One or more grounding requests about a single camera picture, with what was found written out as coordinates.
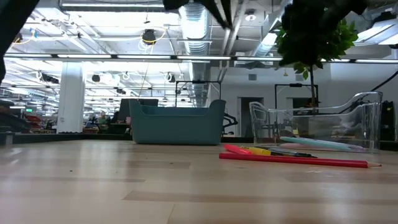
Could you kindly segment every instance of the teal storage basket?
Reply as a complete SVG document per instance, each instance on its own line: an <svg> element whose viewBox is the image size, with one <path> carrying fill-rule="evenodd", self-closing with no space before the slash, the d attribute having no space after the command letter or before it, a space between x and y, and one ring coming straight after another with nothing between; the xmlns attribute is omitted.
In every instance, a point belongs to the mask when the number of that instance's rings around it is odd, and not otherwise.
<svg viewBox="0 0 398 224"><path fill-rule="evenodd" d="M224 121L224 100L209 108L144 106L129 100L132 138L139 144L218 145Z"/></svg>

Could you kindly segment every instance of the ceiling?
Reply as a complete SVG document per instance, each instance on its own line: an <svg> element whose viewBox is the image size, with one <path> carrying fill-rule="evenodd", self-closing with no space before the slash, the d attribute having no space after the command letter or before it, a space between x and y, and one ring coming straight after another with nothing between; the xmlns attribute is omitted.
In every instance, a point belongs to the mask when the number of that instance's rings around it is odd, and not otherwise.
<svg viewBox="0 0 398 224"><path fill-rule="evenodd" d="M22 44L14 44L9 53L38 53L38 54L154 54L154 55L184 55L187 54L185 44L187 39L183 36L181 18L176 13L157 12L156 7L142 7L143 2L150 4L161 1L69 1L63 0L63 6L73 4L107 4L97 11L61 11L57 0L41 0L37 9L28 18L21 30ZM241 53L249 55L256 49L266 35L263 31L264 21L268 14L276 12L280 8L279 0L245 1L245 7L233 1L235 19L240 18L240 27L236 33L237 39L230 39L232 43L231 54ZM127 7L119 7L121 4L141 5L140 10L126 11ZM245 20L246 14L240 13L242 8L246 12L253 9L255 19ZM146 29L154 29L158 38L151 48L142 44L141 35ZM226 31L210 17L210 36L206 40L210 43L210 55L220 55ZM347 57L356 58L383 58L391 53L386 46L354 47L349 50ZM176 80L189 81L192 76L189 70L189 62L174 63L147 63L147 62L84 62L87 74L86 105L87 111L107 111L112 113L119 105L122 97L158 97L164 106L173 106L175 101L175 83L167 81L168 75L174 75ZM56 78L60 82L62 74L62 62L38 61L38 60L7 60L7 74L2 85L25 85L25 88L3 88L2 99L12 100L22 105L27 102L39 102L42 104L52 102L56 112L59 97L59 85L46 83L40 80L42 74ZM228 74L238 74L240 71L247 73L245 68L228 68ZM211 73L219 72L219 67L212 67ZM93 82L92 76L100 75L100 82ZM51 88L33 88L38 86L51 86ZM116 92L115 89L101 89L103 86L119 86L126 91L125 95ZM186 85L178 96L179 106L195 106L191 84ZM40 113L49 114L46 110Z"/></svg>

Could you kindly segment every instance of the clear acrylic organizer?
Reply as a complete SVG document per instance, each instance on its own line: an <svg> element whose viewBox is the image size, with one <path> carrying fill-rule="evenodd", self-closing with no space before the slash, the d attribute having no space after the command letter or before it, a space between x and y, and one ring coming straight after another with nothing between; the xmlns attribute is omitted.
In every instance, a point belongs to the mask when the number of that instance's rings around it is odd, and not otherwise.
<svg viewBox="0 0 398 224"><path fill-rule="evenodd" d="M250 103L254 145L280 149L377 152L382 93L358 93L341 106L275 110Z"/></svg>

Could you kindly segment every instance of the yellow marker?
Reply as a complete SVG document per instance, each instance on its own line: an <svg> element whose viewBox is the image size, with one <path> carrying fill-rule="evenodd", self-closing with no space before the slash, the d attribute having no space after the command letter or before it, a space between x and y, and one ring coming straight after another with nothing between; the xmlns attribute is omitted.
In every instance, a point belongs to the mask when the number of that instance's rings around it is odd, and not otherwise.
<svg viewBox="0 0 398 224"><path fill-rule="evenodd" d="M258 156L270 156L271 155L271 151L268 151L267 149L260 149L257 147L244 147L244 146L241 146L241 148L245 149L247 151L250 151L254 155L258 155Z"/></svg>

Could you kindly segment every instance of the potted plant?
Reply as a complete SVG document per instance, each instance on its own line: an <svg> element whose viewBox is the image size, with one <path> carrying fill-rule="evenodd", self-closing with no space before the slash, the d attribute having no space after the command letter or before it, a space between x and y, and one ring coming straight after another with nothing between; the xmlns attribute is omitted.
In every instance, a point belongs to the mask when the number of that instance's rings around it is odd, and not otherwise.
<svg viewBox="0 0 398 224"><path fill-rule="evenodd" d="M312 106L315 106L314 66L323 68L322 62L340 59L358 38L354 23L348 25L344 19L336 27L324 29L319 21L327 10L324 1L293 0L285 7L276 39L277 51L283 58L279 65L293 64L295 72L302 73L305 80L309 75Z"/></svg>

